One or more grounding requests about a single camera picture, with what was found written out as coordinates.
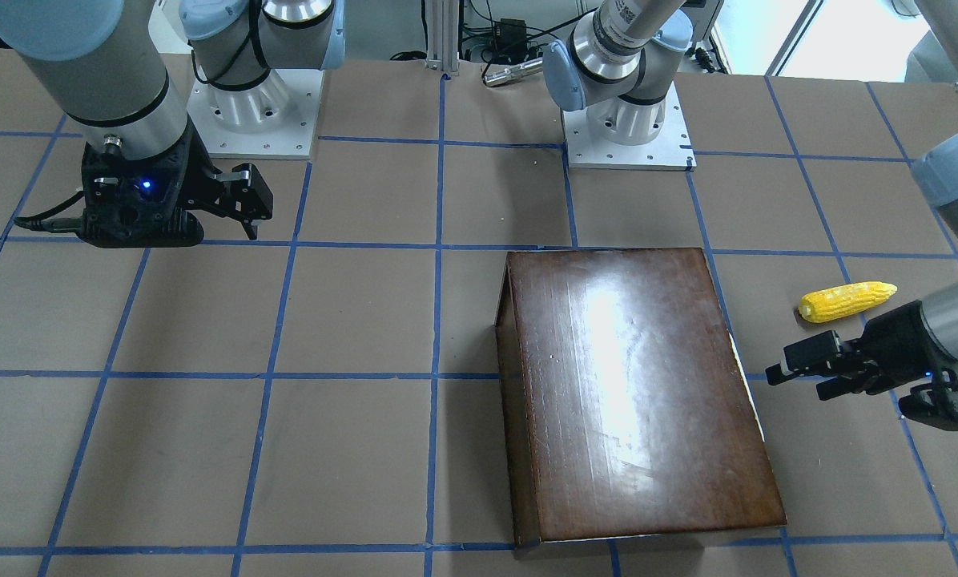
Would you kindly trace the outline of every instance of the grid line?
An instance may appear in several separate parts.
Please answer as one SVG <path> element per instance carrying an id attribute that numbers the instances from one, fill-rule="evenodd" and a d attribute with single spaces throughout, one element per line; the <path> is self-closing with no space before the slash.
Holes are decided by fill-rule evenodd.
<path id="1" fill-rule="evenodd" d="M 6 242 L 68 242 L 68 244 L 82 244 L 83 241 L 75 236 L 10 236 Z M 202 244 L 216 246 L 290 246 L 299 248 L 370 248 L 370 249 L 403 249 L 403 251 L 567 251 L 577 248 L 563 244 L 418 244 L 417 242 L 347 242 L 327 240 L 205 240 Z M 617 246 L 582 245 L 581 248 L 612 249 Z M 782 249 L 765 248 L 713 248 L 715 255 L 748 255 L 748 256 L 842 256 L 856 259 L 913 259 L 913 260 L 958 260 L 958 255 L 950 252 L 832 252 L 832 251 L 783 251 Z"/>
<path id="2" fill-rule="evenodd" d="M 102 370 L 0 369 L 0 377 L 45 377 L 46 379 L 87 379 L 101 377 Z M 273 372 L 274 380 L 340 381 L 340 380 L 428 380 L 432 373 L 284 373 Z M 111 379 L 198 379 L 207 381 L 264 379 L 266 373 L 165 372 L 165 370 L 110 370 Z M 500 379 L 497 373 L 436 373 L 440 380 L 488 381 Z"/>
<path id="3" fill-rule="evenodd" d="M 244 558 L 244 544 L 248 540 L 248 523 L 252 517 L 252 502 L 255 499 L 255 485 L 259 476 L 259 463 L 262 460 L 262 445 L 264 436 L 266 436 L 266 423 L 269 418 L 269 402 L 272 398 L 273 380 L 276 373 L 276 358 L 279 355 L 280 340 L 284 335 L 284 319 L 286 318 L 286 305 L 288 305 L 288 296 L 290 293 L 290 280 L 293 277 L 293 268 L 297 259 L 296 241 L 300 236 L 300 228 L 304 220 L 304 208 L 308 203 L 308 190 L 311 186 L 312 164 L 311 162 L 304 167 L 304 180 L 300 188 L 300 202 L 297 204 L 297 215 L 293 233 L 290 236 L 290 248 L 288 249 L 288 262 L 284 271 L 284 286 L 280 290 L 280 302 L 276 310 L 276 326 L 273 329 L 273 343 L 269 351 L 269 364 L 266 366 L 266 375 L 262 387 L 262 406 L 259 412 L 259 425 L 255 434 L 255 445 L 252 448 L 252 463 L 248 467 L 248 486 L 244 490 L 244 506 L 241 507 L 240 525 L 237 528 L 236 551 L 233 554 L 233 563 L 230 567 L 231 577 L 240 575 L 241 559 Z"/>
<path id="4" fill-rule="evenodd" d="M 910 155 L 907 154 L 907 149 L 903 146 L 903 141 L 901 141 L 900 136 L 896 134 L 896 129 L 892 127 L 892 121 L 889 121 L 888 115 L 885 114 L 885 109 L 881 106 L 878 95 L 874 92 L 874 87 L 871 87 L 870 82 L 866 82 L 864 85 L 867 87 L 867 93 L 871 95 L 871 101 L 874 103 L 875 108 L 878 109 L 878 114 L 881 115 L 882 121 L 885 122 L 885 127 L 888 128 L 888 134 L 892 135 L 892 142 L 896 143 L 896 147 L 899 148 L 900 154 L 903 155 L 903 160 L 907 162 L 907 166 L 912 167 L 914 161 L 912 161 Z M 958 246 L 956 246 L 956 242 L 952 240 L 952 235 L 948 233 L 948 228 L 945 227 L 944 220 L 938 215 L 936 208 L 929 208 L 931 209 L 931 216 L 934 216 L 934 220 L 936 220 L 938 230 L 941 230 L 941 235 L 945 238 L 945 242 L 947 242 L 948 247 L 951 249 L 952 255 L 955 255 L 958 260 Z"/>
<path id="5" fill-rule="evenodd" d="M 896 129 L 892 126 L 892 122 L 889 121 L 888 115 L 885 113 L 885 109 L 881 106 L 881 102 L 878 100 L 878 95 L 874 92 L 874 87 L 871 86 L 870 82 L 865 83 L 867 87 L 867 93 L 871 95 L 871 101 L 874 103 L 875 109 L 878 110 L 878 114 L 881 115 L 882 121 L 885 123 L 885 127 L 888 128 L 888 134 L 892 135 L 892 141 L 896 143 L 896 146 L 900 150 L 900 154 L 903 155 L 904 160 L 907 160 L 908 165 L 912 166 L 912 161 L 910 156 L 907 154 L 907 149 L 903 146 L 903 141 L 901 141 L 900 136 L 896 134 Z M 945 237 L 945 242 L 948 242 L 948 246 L 952 252 L 955 253 L 956 259 L 958 259 L 958 248 L 956 247 L 956 242 L 952 241 L 952 237 L 948 234 L 948 230 L 945 227 L 945 222 L 941 219 L 941 216 L 938 216 L 938 212 L 934 207 L 930 207 L 931 216 L 938 223 L 938 228 L 940 228 L 941 233 Z M 938 501 L 938 495 L 934 486 L 931 483 L 930 475 L 928 474 L 927 467 L 924 465 L 924 460 L 921 458 L 920 452 L 917 450 L 917 442 L 915 442 L 914 435 L 910 431 L 910 425 L 905 421 L 903 413 L 900 412 L 900 403 L 899 395 L 896 394 L 894 390 L 888 391 L 889 397 L 892 399 L 892 406 L 896 410 L 896 416 L 900 420 L 900 427 L 903 428 L 903 435 L 907 438 L 907 444 L 910 446 L 910 452 L 914 458 L 914 463 L 917 465 L 917 470 L 921 475 L 921 479 L 924 482 L 924 489 L 928 493 L 928 497 L 931 500 L 931 505 L 936 512 L 938 523 L 940 523 L 941 530 L 945 536 L 945 542 L 948 544 L 948 550 L 952 554 L 952 561 L 956 563 L 956 570 L 958 571 L 958 547 L 956 547 L 956 541 L 952 537 L 952 530 L 948 526 L 948 519 L 945 518 L 943 508 L 941 508 L 941 503 Z"/>
<path id="6" fill-rule="evenodd" d="M 571 191 L 571 178 L 568 176 L 568 145 L 561 146 L 561 167 L 564 169 L 564 200 L 568 207 L 568 232 L 571 234 L 571 248 L 578 248 L 578 223 L 575 220 L 574 195 Z"/>
<path id="7" fill-rule="evenodd" d="M 50 139 L 57 135 L 60 139 L 82 139 L 83 135 L 77 135 L 76 132 L 32 132 L 32 131 L 0 131 L 0 136 L 21 136 L 22 138 L 40 138 Z"/>
<path id="8" fill-rule="evenodd" d="M 937 543 L 944 541 L 937 533 L 893 535 L 815 535 L 789 537 L 794 547 L 824 545 L 868 545 L 877 543 Z M 780 537 L 757 537 L 718 545 L 718 547 L 781 547 Z M 514 551 L 514 544 L 494 541 L 449 543 L 304 543 L 245 545 L 245 555 L 269 554 L 423 554 L 423 552 Z M 0 556 L 62 555 L 234 555 L 236 545 L 98 545 L 97 547 L 0 547 Z"/>
<path id="9" fill-rule="evenodd" d="M 775 87 L 771 85 L 771 78 L 765 76 L 764 83 L 767 85 L 768 94 L 771 95 L 771 101 L 775 103 L 775 110 L 779 113 L 779 121 L 782 121 L 782 129 L 786 132 L 786 137 L 789 139 L 789 146 L 793 149 L 793 154 L 796 155 L 796 163 L 799 165 L 800 172 L 803 174 L 803 182 L 806 183 L 806 189 L 810 193 L 810 200 L 812 200 L 813 205 L 815 205 L 817 218 L 820 218 L 820 226 L 824 229 L 824 235 L 827 236 L 827 242 L 831 245 L 831 251 L 835 253 L 835 259 L 838 260 L 842 277 L 845 278 L 846 282 L 849 282 L 849 270 L 846 268 L 846 263 L 843 262 L 841 256 L 838 256 L 839 245 L 835 242 L 835 234 L 831 233 L 831 226 L 828 226 L 827 216 L 824 215 L 824 209 L 822 205 L 820 205 L 820 198 L 817 196 L 815 188 L 813 188 L 813 180 L 810 180 L 810 175 L 806 171 L 806 164 L 803 162 L 799 147 L 796 145 L 796 139 L 793 138 L 793 131 L 791 131 L 789 127 L 789 120 L 787 120 L 786 113 L 782 110 L 782 104 L 779 103 L 779 96 L 775 94 Z"/>
<path id="10" fill-rule="evenodd" d="M 112 339 L 112 346 L 109 348 L 109 355 L 105 360 L 105 369 L 102 371 L 102 377 L 99 379 L 98 388 L 95 390 L 95 397 L 91 399 L 91 410 L 87 414 L 87 422 L 84 423 L 83 434 L 80 435 L 80 445 L 77 446 L 77 453 L 73 459 L 73 467 L 70 470 L 70 476 L 66 479 L 66 489 L 62 491 L 62 500 L 59 501 L 58 511 L 55 512 L 55 520 L 51 526 L 51 532 L 48 534 L 48 549 L 41 558 L 41 565 L 38 567 L 38 577 L 46 577 L 48 565 L 51 563 L 51 549 L 58 544 L 58 535 L 62 532 L 62 523 L 66 521 L 66 511 L 70 507 L 70 501 L 73 498 L 73 489 L 76 488 L 77 478 L 80 475 L 80 467 L 83 466 L 84 455 L 87 453 L 87 443 L 91 441 L 91 432 L 95 429 L 95 419 L 98 417 L 99 408 L 102 405 L 102 397 L 105 394 L 106 384 L 109 382 L 109 372 L 112 370 L 112 364 L 116 361 L 116 353 L 119 351 L 119 343 L 123 339 L 123 331 L 127 328 L 127 319 L 131 316 L 131 310 L 134 308 L 134 299 L 138 296 L 138 286 L 141 284 L 141 278 L 145 274 L 148 266 L 148 258 L 151 255 L 151 249 L 145 248 L 141 255 L 141 264 L 134 274 L 134 281 L 131 282 L 131 291 L 127 295 L 127 303 L 123 306 L 123 313 L 120 314 L 119 322 L 116 325 L 116 334 Z"/>
<path id="11" fill-rule="evenodd" d="M 622 558 L 618 555 L 617 539 L 607 539 L 607 549 L 610 551 L 611 577 L 622 577 Z"/>
<path id="12" fill-rule="evenodd" d="M 703 253 L 706 255 L 706 263 L 710 266 L 710 276 L 714 279 L 714 291 L 718 294 L 718 304 L 721 305 L 721 314 L 725 319 L 725 326 L 728 326 L 728 332 L 732 331 L 731 317 L 728 316 L 728 305 L 725 303 L 724 289 L 721 286 L 721 275 L 718 273 L 718 265 L 714 262 L 714 249 L 710 246 L 710 235 L 706 233 L 706 220 L 703 219 L 703 210 L 699 205 L 699 194 L 696 193 L 696 183 L 692 179 L 692 171 L 685 171 L 685 182 L 689 187 L 689 195 L 692 198 L 692 208 L 696 212 L 696 224 L 699 226 L 699 236 L 703 240 Z"/>
<path id="13" fill-rule="evenodd" d="M 429 392 L 429 448 L 425 453 L 425 544 L 432 545 L 433 533 L 436 526 L 436 454 L 437 454 L 437 431 L 439 419 L 439 395 L 440 395 L 440 315 L 442 310 L 443 293 L 443 249 L 439 248 L 443 244 L 443 190 L 444 190 L 444 160 L 446 153 L 446 128 L 447 128 L 447 82 L 450 81 L 447 74 L 440 75 L 440 108 L 439 108 L 439 142 L 437 146 L 436 162 L 436 244 L 438 248 L 434 252 L 434 270 L 433 270 L 433 360 L 430 366 L 432 376 L 430 378 Z M 423 562 L 423 576 L 432 577 L 433 574 L 433 552 L 425 551 Z"/>
<path id="14" fill-rule="evenodd" d="M 58 139 L 58 133 L 62 130 L 62 125 L 66 124 L 66 115 L 59 117 L 58 125 L 55 127 L 55 132 L 48 139 L 48 145 L 44 147 L 44 153 L 41 155 L 41 159 L 37 163 L 37 167 L 34 168 L 34 174 L 31 175 L 30 182 L 27 183 L 24 192 L 20 196 L 20 201 L 17 202 L 17 207 L 13 210 L 13 215 L 10 216 L 10 220 L 6 223 L 6 226 L 2 228 L 2 234 L 0 234 L 0 255 L 2 255 L 2 248 L 6 246 L 6 238 L 10 236 L 10 230 L 13 230 L 13 219 L 20 216 L 20 211 L 24 208 L 24 204 L 27 204 L 27 200 L 30 197 L 31 191 L 34 190 L 34 186 L 37 183 L 38 178 L 41 176 L 41 171 L 44 169 L 44 165 L 48 162 L 48 157 L 51 157 L 51 149 L 55 146 L 55 141 Z"/>
<path id="15" fill-rule="evenodd" d="M 846 281 L 846 284 L 849 284 L 849 282 L 852 282 L 852 280 L 849 275 L 849 270 L 846 268 L 845 259 L 843 259 L 843 257 L 841 256 L 841 253 L 839 252 L 838 244 L 837 242 L 835 242 L 834 234 L 831 233 L 831 227 L 828 227 L 827 217 L 824 215 L 824 210 L 823 210 L 822 204 L 820 204 L 819 198 L 817 198 L 816 190 L 815 188 L 813 188 L 813 183 L 810 180 L 810 176 L 807 172 L 806 165 L 803 163 L 802 157 L 799 156 L 800 155 L 799 148 L 796 145 L 796 139 L 794 138 L 793 134 L 791 134 L 789 122 L 787 121 L 786 115 L 784 114 L 782 110 L 782 104 L 779 102 L 779 98 L 777 98 L 777 94 L 775 93 L 775 88 L 771 84 L 771 80 L 766 76 L 764 77 L 764 83 L 767 84 L 767 90 L 769 94 L 771 94 L 772 102 L 775 103 L 775 109 L 777 113 L 779 113 L 779 120 L 782 121 L 782 127 L 784 131 L 786 132 L 787 138 L 789 138 L 789 144 L 791 146 L 791 149 L 793 149 L 793 153 L 797 155 L 797 162 L 800 165 L 801 172 L 803 173 L 803 179 L 806 182 L 807 189 L 809 189 L 810 191 L 810 196 L 815 201 L 815 205 L 817 207 L 817 215 L 819 215 L 820 220 L 822 220 L 822 225 L 824 226 L 824 232 L 827 234 L 828 239 L 831 241 L 831 249 L 833 249 L 833 252 L 835 252 L 835 259 L 839 263 L 839 269 L 842 271 L 842 275 Z M 885 119 L 886 127 L 888 127 L 889 131 L 892 131 L 892 124 L 888 122 L 888 118 L 885 116 L 884 111 L 880 109 L 880 105 L 878 104 L 877 99 L 875 98 L 873 94 L 873 91 L 871 92 L 871 98 L 874 99 L 875 105 L 879 107 L 879 112 L 881 112 L 882 117 Z M 896 140 L 897 143 L 899 142 L 899 138 L 897 138 L 897 136 L 894 136 L 894 139 Z M 905 150 L 903 149 L 903 147 L 901 147 L 901 143 L 900 143 L 900 152 L 903 153 L 904 160 L 908 160 L 908 155 L 905 154 Z M 861 324 L 866 325 L 866 321 L 863 319 L 863 315 L 859 315 L 859 316 L 860 316 Z M 894 398 L 896 398 L 896 395 L 894 394 L 894 392 L 889 391 L 889 394 L 894 401 Z M 899 413 L 899 406 L 896 407 L 896 412 Z M 907 443 L 911 447 L 912 452 L 914 452 L 915 464 L 918 467 L 918 474 L 919 476 L 921 476 L 921 479 L 925 483 L 925 486 L 928 486 L 929 488 L 928 496 L 930 498 L 931 506 L 934 509 L 934 512 L 936 512 L 938 521 L 940 521 L 941 529 L 943 529 L 943 532 L 945 533 L 945 541 L 947 541 L 948 548 L 950 548 L 950 551 L 952 553 L 952 558 L 956 562 L 956 569 L 958 569 L 958 551 L 956 550 L 956 544 L 952 541 L 952 533 L 948 529 L 948 523 L 945 522 L 945 517 L 944 517 L 943 511 L 941 510 L 940 502 L 938 502 L 938 497 L 936 493 L 934 493 L 934 489 L 932 488 L 932 486 L 930 486 L 930 482 L 927 476 L 927 471 L 924 467 L 924 464 L 922 463 L 922 460 L 919 454 L 916 452 L 916 446 L 914 443 L 914 439 L 912 439 L 912 436 L 910 435 L 910 430 L 907 428 L 907 425 L 905 425 L 904 423 L 903 423 L 903 427 L 904 427 L 903 431 L 904 431 L 905 438 L 907 439 Z M 787 534 L 786 536 L 783 536 L 783 547 L 786 547 L 786 546 L 787 546 Z M 789 558 L 790 570 L 794 571 L 795 567 L 794 567 L 793 558 L 791 557 L 791 548 L 789 548 L 789 555 L 790 555 L 790 558 Z"/>

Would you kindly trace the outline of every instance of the cable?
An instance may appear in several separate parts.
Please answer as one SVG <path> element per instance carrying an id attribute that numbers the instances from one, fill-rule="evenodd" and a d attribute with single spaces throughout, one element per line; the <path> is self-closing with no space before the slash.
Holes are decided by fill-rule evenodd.
<path id="1" fill-rule="evenodd" d="M 489 0 L 486 0 L 486 9 L 489 10 Z M 479 18 L 484 19 L 484 21 L 489 21 L 490 23 L 494 23 L 494 25 L 495 25 L 495 23 L 497 23 L 497 21 L 494 21 L 494 19 L 493 19 L 493 12 L 492 12 L 492 11 L 490 11 L 490 12 L 489 12 L 489 16 L 487 16 L 486 14 L 483 14 L 483 13 L 480 12 L 479 10 L 475 10 L 475 5 L 472 6 L 472 11 L 474 11 L 475 14 L 479 16 Z M 554 30 L 556 30 L 556 28 L 552 28 L 552 29 L 549 29 L 549 30 L 544 30 L 544 29 L 542 29 L 542 28 L 535 28 L 535 26 L 526 26 L 525 28 L 526 28 L 527 30 L 536 30 L 537 32 L 540 32 L 540 33 L 541 33 L 541 36 L 544 35 L 544 34 L 549 34 L 549 35 L 553 36 L 554 38 L 557 38 L 556 35 L 551 34 L 551 32 L 553 32 Z"/>
<path id="2" fill-rule="evenodd" d="M 896 11 L 896 14 L 904 16 L 905 18 L 918 18 L 918 16 L 921 15 L 920 12 L 917 12 L 917 14 L 910 14 L 910 12 L 901 11 L 900 5 L 896 4 L 896 0 L 889 0 L 889 3 L 892 4 L 892 9 Z"/>
<path id="3" fill-rule="evenodd" d="M 41 228 L 41 220 L 58 215 L 58 213 L 65 211 L 65 209 L 73 207 L 73 205 L 77 204 L 77 201 L 83 197 L 84 189 L 80 188 L 72 197 L 66 198 L 66 200 L 59 202 L 59 204 L 53 208 L 48 208 L 45 212 L 40 212 L 33 216 L 17 216 L 17 218 L 13 219 L 13 224 L 27 230 L 44 230 Z"/>
<path id="4" fill-rule="evenodd" d="M 425 36 L 425 52 L 429 52 L 429 23 L 425 21 L 425 0 L 421 0 L 421 33 Z"/>
<path id="5" fill-rule="evenodd" d="M 581 19 L 585 18 L 587 14 L 592 14 L 592 13 L 595 12 L 595 11 L 596 11 L 596 8 L 594 8 L 593 10 L 586 11 L 586 12 L 584 12 L 584 14 L 579 14 L 578 16 L 575 16 L 575 18 L 567 19 L 567 21 L 561 22 L 561 23 L 559 23 L 559 25 L 553 26 L 553 28 L 551 28 L 551 29 L 544 30 L 544 32 L 541 32 L 540 34 L 533 34 L 533 35 L 530 35 L 530 36 L 526 36 L 525 38 L 519 40 L 518 42 L 515 42 L 514 44 L 511 44 L 511 45 L 502 47 L 502 48 L 500 48 L 500 49 L 497 49 L 497 51 L 494 51 L 494 52 L 493 52 L 493 57 L 490 58 L 490 62 L 486 63 L 486 67 L 483 68 L 483 69 L 482 69 L 482 72 L 479 73 L 479 77 L 481 78 L 481 77 L 483 77 L 483 76 L 486 76 L 486 73 L 489 72 L 489 67 L 493 65 L 494 59 L 497 59 L 497 56 L 498 56 L 498 55 L 501 55 L 502 52 L 507 52 L 509 49 L 514 48 L 514 47 L 516 47 L 517 45 L 519 45 L 519 44 L 521 44 L 521 43 L 523 43 L 523 42 L 525 42 L 525 44 L 528 45 L 528 43 L 529 43 L 530 40 L 534 40 L 534 39 L 540 38 L 541 36 L 544 36 L 544 35 L 546 35 L 546 34 L 549 34 L 549 33 L 553 32 L 554 30 L 560 30 L 560 29 L 564 28 L 564 26 L 568 26 L 568 25 L 571 25 L 571 23 L 576 23 L 576 22 L 578 22 L 578 21 L 581 21 Z"/>

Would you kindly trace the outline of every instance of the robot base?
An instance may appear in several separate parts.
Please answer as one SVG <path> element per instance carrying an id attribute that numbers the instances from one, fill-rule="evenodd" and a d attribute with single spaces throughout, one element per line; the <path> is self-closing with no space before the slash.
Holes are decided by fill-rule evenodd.
<path id="1" fill-rule="evenodd" d="M 292 94 L 295 110 L 276 127 L 261 132 L 229 131 L 216 121 L 208 91 L 195 84 L 187 113 L 212 158 L 310 160 L 322 99 L 322 70 L 277 70 Z"/>
<path id="2" fill-rule="evenodd" d="M 668 116 L 655 139 L 626 146 L 599 138 L 589 127 L 586 110 L 562 112 L 568 145 L 568 165 L 573 168 L 621 168 L 636 171 L 686 171 L 696 167 L 685 116 L 674 84 L 665 98 Z"/>

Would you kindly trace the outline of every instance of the black cable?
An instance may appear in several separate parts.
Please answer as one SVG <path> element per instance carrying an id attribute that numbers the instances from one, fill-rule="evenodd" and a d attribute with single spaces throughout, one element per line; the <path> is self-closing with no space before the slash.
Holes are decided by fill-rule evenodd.
<path id="1" fill-rule="evenodd" d="M 425 51 L 429 52 L 429 23 L 425 21 L 425 0 L 421 0 L 421 33 L 425 36 Z"/>
<path id="2" fill-rule="evenodd" d="M 58 215 L 58 213 L 65 211 L 65 209 L 73 207 L 73 205 L 77 204 L 77 201 L 81 200 L 83 197 L 83 189 L 78 190 L 72 197 L 66 198 L 66 200 L 59 202 L 59 204 L 55 205 L 55 207 L 48 208 L 45 212 L 40 212 L 33 216 L 17 216 L 17 218 L 13 219 L 13 224 L 27 230 L 42 230 L 41 220 L 51 218 L 52 216 Z"/>
<path id="3" fill-rule="evenodd" d="M 489 10 L 489 0 L 486 0 L 486 8 L 487 8 L 487 10 Z M 489 12 L 489 16 L 487 16 L 486 14 L 483 14 L 483 13 L 480 12 L 479 10 L 475 10 L 475 6 L 472 6 L 472 11 L 474 11 L 475 14 L 478 14 L 478 15 L 479 15 L 479 18 L 484 19 L 484 21 L 489 21 L 490 23 L 494 23 L 494 25 L 495 25 L 495 23 L 497 23 L 497 21 L 494 21 L 494 19 L 493 19 L 493 12 L 492 12 L 492 11 Z M 525 28 L 526 28 L 527 30 L 536 30 L 537 32 L 540 32 L 540 33 L 541 33 L 541 36 L 544 35 L 544 34 L 549 34 L 549 35 L 553 36 L 554 38 L 557 38 L 556 35 L 551 34 L 554 30 L 556 30 L 556 28 L 552 28 L 552 29 L 549 29 L 549 30 L 544 30 L 544 29 L 542 29 L 542 28 L 535 28 L 535 26 L 526 26 Z"/>
<path id="4" fill-rule="evenodd" d="M 497 56 L 501 55 L 502 52 L 507 52 L 509 49 L 514 48 L 523 42 L 525 42 L 525 44 L 528 45 L 530 40 L 535 40 L 537 38 L 540 38 L 541 36 L 544 36 L 545 34 L 549 34 L 553 32 L 554 30 L 560 30 L 564 28 L 564 26 L 568 26 L 568 25 L 571 25 L 571 23 L 576 23 L 578 21 L 581 21 L 581 19 L 583 19 L 587 14 L 592 14 L 595 11 L 596 11 L 596 8 L 594 8 L 593 10 L 586 11 L 584 12 L 584 14 L 579 14 L 578 16 L 575 16 L 575 18 L 567 19 L 567 21 L 561 22 L 559 23 L 559 25 L 553 26 L 553 28 L 551 29 L 544 30 L 544 32 L 541 32 L 540 34 L 533 34 L 530 36 L 526 36 L 525 38 L 519 40 L 518 42 L 515 42 L 514 44 L 511 44 L 509 46 L 505 46 L 502 48 L 498 48 L 497 51 L 493 52 L 493 57 L 490 59 L 490 62 L 486 63 L 486 67 L 482 69 L 482 72 L 479 73 L 479 76 L 480 77 L 486 76 L 486 73 L 489 72 L 489 67 L 493 65 L 493 61 L 495 61 L 495 59 L 497 59 Z"/>
<path id="5" fill-rule="evenodd" d="M 909 14 L 908 12 L 900 11 L 899 4 L 896 4 L 896 0 L 889 0 L 889 2 L 892 4 L 892 9 L 895 10 L 896 14 L 899 14 L 900 16 L 905 16 L 905 18 L 917 18 L 917 16 L 921 15 L 920 12 L 917 12 L 917 14 Z"/>
<path id="6" fill-rule="evenodd" d="M 191 50 L 191 67 L 194 69 L 194 80 L 197 80 L 198 82 L 202 84 L 215 84 L 215 82 L 218 82 L 219 78 L 226 76 L 226 73 L 230 72 L 230 69 L 233 68 L 234 63 L 237 63 L 237 59 L 240 58 L 240 55 L 244 53 L 244 48 L 248 47 L 248 44 L 251 43 L 251 40 L 252 40 L 252 31 L 248 30 L 248 36 L 244 36 L 244 42 L 240 43 L 240 46 L 237 48 L 237 51 L 234 52 L 233 56 L 230 56 L 229 61 L 226 62 L 226 66 L 223 67 L 220 73 L 216 74 L 216 76 L 213 76 L 211 78 L 201 78 L 201 76 L 198 75 L 198 63 L 194 59 L 194 51 L 192 49 Z"/>

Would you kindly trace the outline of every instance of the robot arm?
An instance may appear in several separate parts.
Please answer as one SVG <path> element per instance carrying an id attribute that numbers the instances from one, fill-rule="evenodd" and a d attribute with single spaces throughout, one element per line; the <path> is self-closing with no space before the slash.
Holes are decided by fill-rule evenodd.
<path id="1" fill-rule="evenodd" d="M 958 2 L 918 5 L 958 70 Z M 958 135 L 915 162 L 912 175 L 958 237 Z M 842 341 L 828 331 L 794 343 L 784 350 L 784 362 L 767 370 L 772 385 L 808 375 L 831 377 L 817 385 L 822 401 L 929 379 L 900 399 L 901 412 L 958 430 L 958 284 L 871 319 L 859 339 Z"/>
<path id="2" fill-rule="evenodd" d="M 87 140 L 83 194 L 17 219 L 18 226 L 74 233 L 102 248 L 132 248 L 199 244 L 204 230 L 194 209 L 238 220 L 252 240 L 256 225 L 272 218 L 273 196 L 255 165 L 226 174 L 213 167 L 186 99 L 148 35 L 152 4 L 46 0 L 21 8 L 0 0 L 0 36 Z M 264 118 L 273 103 L 263 103 L 269 92 L 263 86 L 274 87 L 273 98 L 281 99 L 271 66 L 343 62 L 341 27 L 340 42 L 332 42 L 335 4 L 343 6 L 341 0 L 267 0 L 264 6 L 260 0 L 199 0 L 184 2 L 182 12 L 213 88 L 232 102 L 246 96 Z M 236 35 L 244 40 L 234 44 Z M 274 108 L 282 110 L 282 103 Z M 79 218 L 51 218 L 81 197 Z"/>

